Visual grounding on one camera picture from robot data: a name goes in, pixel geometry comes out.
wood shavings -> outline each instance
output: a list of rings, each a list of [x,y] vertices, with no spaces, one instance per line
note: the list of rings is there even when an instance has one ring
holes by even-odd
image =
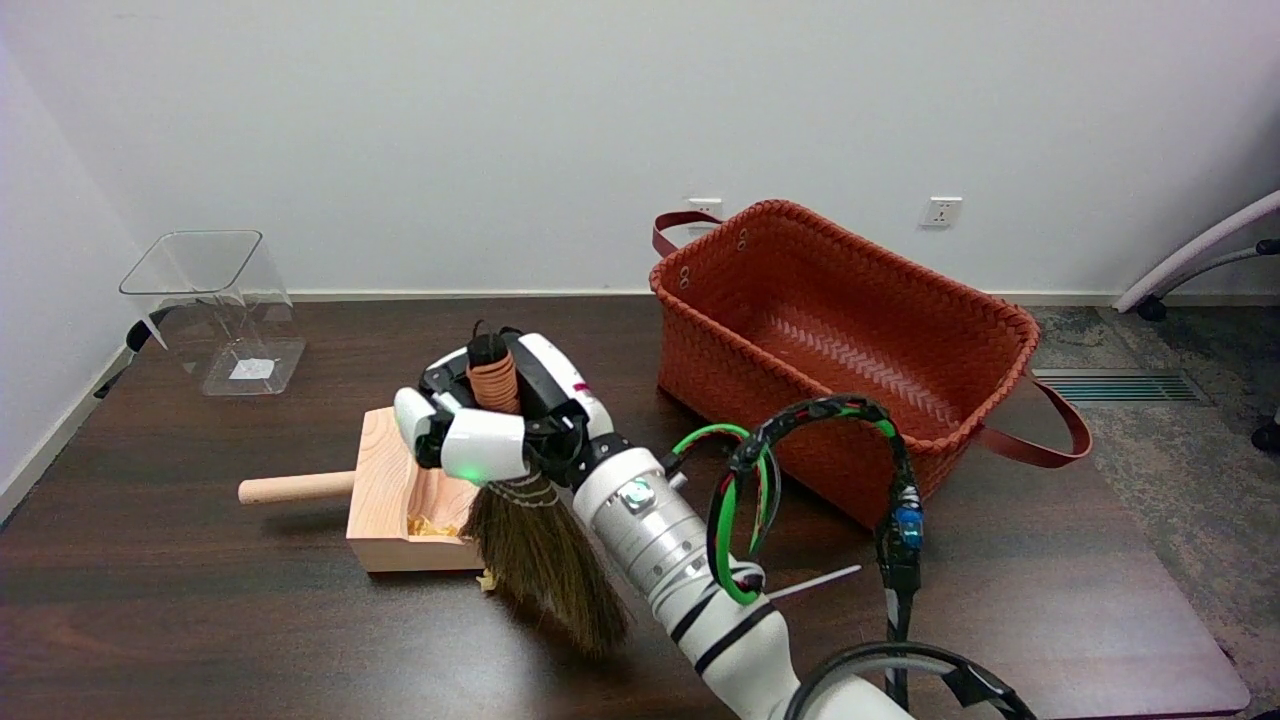
[[[495,578],[488,568],[484,569],[484,575],[476,578],[476,582],[480,583],[480,592],[493,592],[498,589],[498,578]]]
[[[411,536],[448,536],[451,538],[458,537],[457,525],[435,525],[428,520],[426,515],[410,515],[408,516],[408,534]]]

blue connector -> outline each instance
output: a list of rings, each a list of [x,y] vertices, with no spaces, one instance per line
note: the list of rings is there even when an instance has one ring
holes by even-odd
[[[893,511],[893,520],[902,534],[902,544],[920,550],[924,544],[924,514],[913,507],[899,507]]]

wooden dustpan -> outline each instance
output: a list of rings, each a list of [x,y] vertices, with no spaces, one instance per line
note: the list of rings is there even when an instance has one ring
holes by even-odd
[[[351,497],[347,542],[369,573],[479,570],[475,541],[411,534],[425,518],[436,529],[461,528],[477,488],[443,470],[425,470],[401,439],[392,407],[365,413],[356,469],[317,475],[260,478],[239,484],[242,505],[317,497]]]

white cable tie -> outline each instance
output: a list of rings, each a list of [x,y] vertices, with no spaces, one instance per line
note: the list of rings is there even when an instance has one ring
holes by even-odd
[[[863,569],[861,565],[850,565],[849,568],[841,568],[840,570],[835,570],[832,573],[827,573],[826,575],[818,575],[817,578],[814,578],[812,580],[805,580],[803,583],[796,583],[794,585],[787,585],[787,587],[780,589],[778,592],[771,592],[771,593],[767,593],[767,594],[769,596],[769,600],[778,600],[780,597],[786,597],[788,594],[795,594],[797,592],[806,591],[809,588],[815,588],[815,587],[818,587],[818,585],[820,585],[823,583],[829,583],[831,580],[836,580],[836,579],[844,578],[845,575],[852,575],[854,573],[856,573],[856,571],[859,571],[861,569]]]

baseboard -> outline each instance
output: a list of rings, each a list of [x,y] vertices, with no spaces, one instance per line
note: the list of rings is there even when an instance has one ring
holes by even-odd
[[[346,302],[365,300],[462,300],[472,297],[621,297],[652,295],[649,288],[561,288],[561,290],[298,290],[294,302]]]
[[[289,296],[297,302],[339,302],[349,300],[448,300],[467,297],[593,297],[593,296],[632,296],[649,295],[648,288],[561,288],[561,290],[397,290],[397,291],[357,291],[357,290],[301,290]],[[1028,292],[995,291],[991,295],[1028,306],[1066,306],[1108,307],[1119,297],[1117,292]],[[1213,306],[1258,306],[1280,305],[1280,295],[1212,295],[1187,293],[1170,295],[1165,299],[1170,307],[1213,307]]]
[[[90,413],[97,407],[100,400],[93,397],[93,391],[102,387],[102,383],[109,380],[115,373],[119,373],[129,363],[129,357],[133,354],[125,347],[120,347],[120,351],[106,364],[101,373],[84,387],[81,392],[81,398],[78,402],[72,405],[67,413],[54,424],[52,429],[45,436],[42,441],[27,455],[26,460],[18,465],[18,470],[14,471],[13,477],[9,478],[4,488],[0,489],[0,521],[8,521],[9,514],[14,511],[15,507],[22,502],[22,498],[27,497],[27,492],[36,484],[36,480],[45,474],[49,465],[58,457],[58,454],[63,451],[67,442],[72,439],[76,430],[79,429],[81,424],[90,416]]]

